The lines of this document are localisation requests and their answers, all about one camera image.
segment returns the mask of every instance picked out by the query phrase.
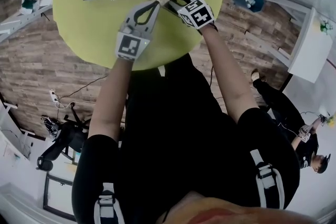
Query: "black pants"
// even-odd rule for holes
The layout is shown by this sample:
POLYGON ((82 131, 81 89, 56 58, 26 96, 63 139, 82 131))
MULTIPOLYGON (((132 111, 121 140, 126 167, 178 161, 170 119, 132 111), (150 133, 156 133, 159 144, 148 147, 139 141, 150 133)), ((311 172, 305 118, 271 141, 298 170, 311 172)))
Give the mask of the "black pants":
POLYGON ((271 107, 277 123, 298 133, 305 123, 300 112, 288 97, 260 79, 255 80, 253 86, 261 94, 266 104, 271 107))

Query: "yellow-green round table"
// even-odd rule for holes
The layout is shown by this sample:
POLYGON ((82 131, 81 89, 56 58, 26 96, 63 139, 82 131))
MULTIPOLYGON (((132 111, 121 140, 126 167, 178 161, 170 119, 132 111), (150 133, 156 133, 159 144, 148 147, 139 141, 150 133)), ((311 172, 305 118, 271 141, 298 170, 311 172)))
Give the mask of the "yellow-green round table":
MULTIPOLYGON (((53 0, 54 19, 66 44, 81 59, 111 68, 118 30, 129 11, 148 0, 53 0)), ((217 18, 222 0, 205 0, 217 18)), ((178 59, 202 37, 181 19, 161 8, 153 40, 134 64, 134 70, 149 69, 178 59)))

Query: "sneaker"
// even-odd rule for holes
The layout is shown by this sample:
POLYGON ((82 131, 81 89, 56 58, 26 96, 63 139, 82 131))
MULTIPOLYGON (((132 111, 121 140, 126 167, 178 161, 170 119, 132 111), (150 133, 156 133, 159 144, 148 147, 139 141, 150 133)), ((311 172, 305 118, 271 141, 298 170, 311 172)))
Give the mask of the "sneaker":
POLYGON ((257 69, 252 71, 251 78, 252 82, 255 82, 257 79, 260 79, 260 75, 257 69))

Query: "wire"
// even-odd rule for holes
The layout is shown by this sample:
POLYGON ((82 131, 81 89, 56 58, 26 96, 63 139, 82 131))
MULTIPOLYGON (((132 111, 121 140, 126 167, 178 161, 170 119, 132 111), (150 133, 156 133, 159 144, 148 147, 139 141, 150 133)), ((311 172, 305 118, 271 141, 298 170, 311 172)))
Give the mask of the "wire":
POLYGON ((106 75, 106 76, 104 76, 104 77, 101 77, 101 78, 98 78, 98 79, 96 79, 96 80, 93 80, 93 81, 91 81, 89 84, 87 84, 87 85, 81 87, 80 89, 78 89, 77 91, 73 92, 72 94, 63 96, 63 97, 61 97, 61 98, 55 93, 55 95, 56 95, 57 98, 58 98, 57 103, 55 103, 55 107, 57 108, 57 119, 56 119, 56 120, 58 121, 59 110, 60 110, 60 109, 62 110, 62 109, 66 109, 66 108, 68 108, 72 103, 94 104, 94 103, 75 102, 75 101, 74 101, 74 102, 70 102, 67 106, 64 106, 64 105, 62 105, 62 104, 60 103, 60 101, 61 101, 63 98, 70 97, 70 96, 74 95, 75 93, 77 93, 77 92, 79 92, 80 90, 82 90, 82 89, 84 89, 84 88, 90 86, 91 84, 95 83, 96 81, 106 78, 107 76, 108 76, 108 75, 106 75))
POLYGON ((69 95, 66 95, 66 96, 63 96, 63 97, 59 98, 59 99, 58 99, 58 102, 59 102, 60 100, 62 100, 63 98, 70 97, 70 96, 74 95, 75 93, 79 92, 80 90, 86 88, 87 86, 90 86, 91 84, 95 83, 95 82, 98 81, 98 80, 101 80, 101 79, 106 78, 107 76, 108 76, 108 75, 106 75, 106 76, 104 76, 104 77, 102 77, 102 78, 96 79, 96 80, 94 80, 94 81, 91 81, 89 84, 83 86, 82 88, 78 89, 77 91, 73 92, 72 94, 69 94, 69 95))
POLYGON ((319 114, 317 114, 315 112, 311 112, 311 111, 301 112, 300 115, 307 114, 307 113, 312 113, 312 114, 315 114, 316 116, 320 116, 319 114))
POLYGON ((50 21, 49 18, 47 17, 47 15, 44 14, 44 12, 42 12, 42 14, 44 15, 44 17, 47 18, 48 21, 50 21))
POLYGON ((72 101, 72 102, 70 102, 67 106, 64 106, 64 105, 62 105, 60 102, 57 102, 57 103, 55 103, 55 107, 57 107, 58 109, 67 109, 72 103, 76 103, 76 104, 95 104, 95 103, 87 103, 87 102, 76 102, 76 101, 72 101))
POLYGON ((293 132, 292 130, 290 130, 290 129, 284 127, 283 124, 282 124, 281 122, 279 123, 278 127, 280 126, 280 124, 281 124, 281 126, 282 126, 283 128, 285 128, 286 130, 292 132, 294 135, 298 136, 298 135, 297 135, 295 132, 293 132))
POLYGON ((213 74, 214 74, 214 66, 212 66, 212 68, 211 68, 211 77, 210 77, 210 84, 209 84, 210 87, 211 87, 211 85, 212 85, 212 77, 213 77, 213 74))

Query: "power strip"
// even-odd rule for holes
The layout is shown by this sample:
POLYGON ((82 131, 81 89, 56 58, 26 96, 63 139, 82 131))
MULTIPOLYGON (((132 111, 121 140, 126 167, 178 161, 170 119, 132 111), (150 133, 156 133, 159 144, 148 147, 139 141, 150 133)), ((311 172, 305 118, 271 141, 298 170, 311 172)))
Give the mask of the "power strip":
POLYGON ((54 103, 58 103, 58 97, 57 97, 57 95, 55 94, 54 90, 50 90, 49 93, 50 93, 51 100, 52 100, 54 103))

